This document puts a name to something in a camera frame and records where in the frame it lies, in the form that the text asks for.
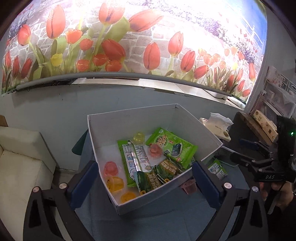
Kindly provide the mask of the person's right hand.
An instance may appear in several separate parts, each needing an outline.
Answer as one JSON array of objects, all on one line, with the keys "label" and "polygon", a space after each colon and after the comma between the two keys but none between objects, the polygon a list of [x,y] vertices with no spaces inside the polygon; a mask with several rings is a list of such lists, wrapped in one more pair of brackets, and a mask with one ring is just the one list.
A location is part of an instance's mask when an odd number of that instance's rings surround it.
[{"label": "person's right hand", "polygon": [[[268,197],[267,187],[269,183],[259,183],[260,193],[263,201],[266,201]],[[278,197],[276,198],[276,206],[281,209],[286,208],[293,200],[293,183],[286,182],[283,186],[279,183],[271,183],[272,190],[280,191]]]}]

